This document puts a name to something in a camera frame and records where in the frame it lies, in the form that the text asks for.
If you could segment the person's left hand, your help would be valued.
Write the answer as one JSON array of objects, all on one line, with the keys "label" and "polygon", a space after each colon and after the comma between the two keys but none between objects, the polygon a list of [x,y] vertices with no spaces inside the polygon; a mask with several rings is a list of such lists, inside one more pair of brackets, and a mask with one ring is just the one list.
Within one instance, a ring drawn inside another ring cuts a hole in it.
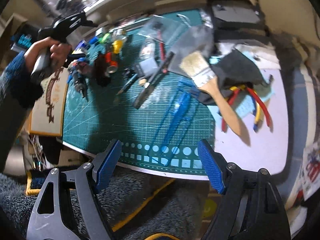
[{"label": "person's left hand", "polygon": [[49,50],[51,62],[53,64],[53,72],[61,68],[71,51],[71,45],[60,43],[57,40],[47,37],[35,42],[24,54],[25,66],[28,72],[32,72],[38,56],[42,50]]}]

